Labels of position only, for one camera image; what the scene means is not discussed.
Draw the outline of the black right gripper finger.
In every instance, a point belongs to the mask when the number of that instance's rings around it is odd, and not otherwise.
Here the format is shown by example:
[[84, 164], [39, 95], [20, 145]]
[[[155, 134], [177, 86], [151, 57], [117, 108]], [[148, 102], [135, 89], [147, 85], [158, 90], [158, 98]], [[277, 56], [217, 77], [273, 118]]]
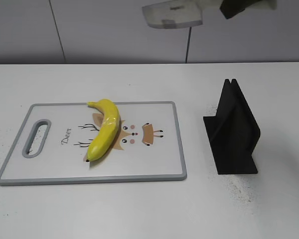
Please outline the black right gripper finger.
[[219, 9], [226, 19], [231, 19], [254, 3], [254, 0], [223, 0]]

